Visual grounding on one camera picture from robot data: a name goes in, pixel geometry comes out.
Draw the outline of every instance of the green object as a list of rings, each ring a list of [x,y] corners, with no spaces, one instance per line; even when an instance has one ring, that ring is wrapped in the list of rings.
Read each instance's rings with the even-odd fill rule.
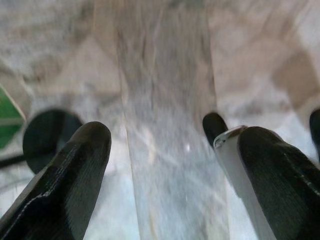
[[[24,122],[25,117],[19,107],[0,86],[0,149],[10,142]]]

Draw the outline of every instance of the marble floor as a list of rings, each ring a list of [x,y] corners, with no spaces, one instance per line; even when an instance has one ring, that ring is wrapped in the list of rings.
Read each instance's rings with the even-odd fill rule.
[[[86,240],[255,240],[202,130],[276,131],[317,164],[317,0],[2,0],[0,84],[27,121],[48,108],[109,127]],[[21,152],[23,129],[0,152]],[[0,216],[33,177],[0,170]]]

